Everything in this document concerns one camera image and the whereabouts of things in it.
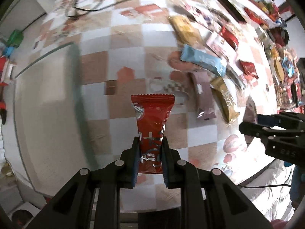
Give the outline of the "light blue snack packet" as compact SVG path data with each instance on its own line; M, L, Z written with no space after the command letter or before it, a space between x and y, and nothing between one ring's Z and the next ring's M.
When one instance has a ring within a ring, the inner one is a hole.
M220 77L226 74L227 61L225 59L212 56L187 44L184 44L182 48L180 60L194 63Z

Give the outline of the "small red snack packet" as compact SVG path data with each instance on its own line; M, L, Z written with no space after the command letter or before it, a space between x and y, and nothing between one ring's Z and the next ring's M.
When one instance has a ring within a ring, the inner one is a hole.
M241 64L242 68L243 68L243 72L246 75L258 79L258 74L256 72L256 68L255 68L254 63L248 62L248 61L242 61L242 60L240 60L239 62Z

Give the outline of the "mauve snack bar packet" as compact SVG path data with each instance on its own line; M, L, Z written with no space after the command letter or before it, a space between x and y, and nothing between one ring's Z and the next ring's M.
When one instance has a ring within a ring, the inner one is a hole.
M209 76L206 71L190 72L195 99L197 105L197 118L201 120L210 120L216 118L213 94L209 83Z

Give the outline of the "red candy packet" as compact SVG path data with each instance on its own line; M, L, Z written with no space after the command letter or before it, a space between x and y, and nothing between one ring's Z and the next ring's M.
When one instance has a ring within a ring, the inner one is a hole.
M237 37L229 31L225 26L222 26L219 35L235 50L238 50L239 41Z

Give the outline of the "red white-lettered snack packet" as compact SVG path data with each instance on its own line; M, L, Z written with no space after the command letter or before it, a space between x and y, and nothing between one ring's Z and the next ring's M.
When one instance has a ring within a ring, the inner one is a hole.
M131 95L140 140L141 174L161 174L160 148L166 122L175 103L168 94Z

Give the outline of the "red plastic stool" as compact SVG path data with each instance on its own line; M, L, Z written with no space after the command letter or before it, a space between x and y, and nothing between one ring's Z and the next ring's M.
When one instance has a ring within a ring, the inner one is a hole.
M3 98L4 87L10 85L13 81L12 73L15 64L11 63L6 56L1 56L1 123L4 125L7 119L6 103Z

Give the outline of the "gold snack packet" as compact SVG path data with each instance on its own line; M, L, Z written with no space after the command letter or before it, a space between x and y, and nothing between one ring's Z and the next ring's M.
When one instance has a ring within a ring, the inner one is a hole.
M215 77L210 84L220 101L227 123L234 122L240 113L235 110L236 104L224 79L222 77Z

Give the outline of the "yellow snack packet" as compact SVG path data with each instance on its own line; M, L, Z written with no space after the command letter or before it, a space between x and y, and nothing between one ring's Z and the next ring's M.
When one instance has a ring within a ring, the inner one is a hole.
M198 47L202 44L199 31L193 27L187 17L183 15L170 16L169 21L182 43L192 47Z

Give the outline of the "white storage box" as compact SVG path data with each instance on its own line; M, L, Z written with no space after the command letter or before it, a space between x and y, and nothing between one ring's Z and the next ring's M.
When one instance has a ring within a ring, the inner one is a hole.
M54 196L76 172L97 167L81 92L79 48L69 42L15 78L14 129L33 189Z

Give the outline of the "green plastic basin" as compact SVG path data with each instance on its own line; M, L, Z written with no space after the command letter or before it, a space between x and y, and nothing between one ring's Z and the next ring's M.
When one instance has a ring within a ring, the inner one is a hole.
M6 46L7 47L14 47L18 48L22 43L24 38L23 32L20 30L14 30L11 35L9 36Z

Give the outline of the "red-cased smartphone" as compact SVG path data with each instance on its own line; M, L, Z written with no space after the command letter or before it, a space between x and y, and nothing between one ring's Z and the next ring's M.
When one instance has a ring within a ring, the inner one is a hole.
M229 0L217 0L228 12L229 14L238 22L246 24L244 17L239 13L235 6Z

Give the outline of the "white pink crispy snack packet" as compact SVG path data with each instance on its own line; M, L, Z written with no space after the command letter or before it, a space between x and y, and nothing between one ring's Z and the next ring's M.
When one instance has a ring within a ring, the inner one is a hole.
M229 43L216 31L211 33L209 38L206 41L206 45L214 51L219 57L223 57L227 60L228 63L233 63L236 61L237 53L229 45Z

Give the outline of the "gold lid plastic jar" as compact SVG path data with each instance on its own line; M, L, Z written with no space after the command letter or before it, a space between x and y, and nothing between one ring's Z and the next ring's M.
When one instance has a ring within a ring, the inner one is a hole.
M274 69L280 82L284 81L284 70L278 59L274 59Z

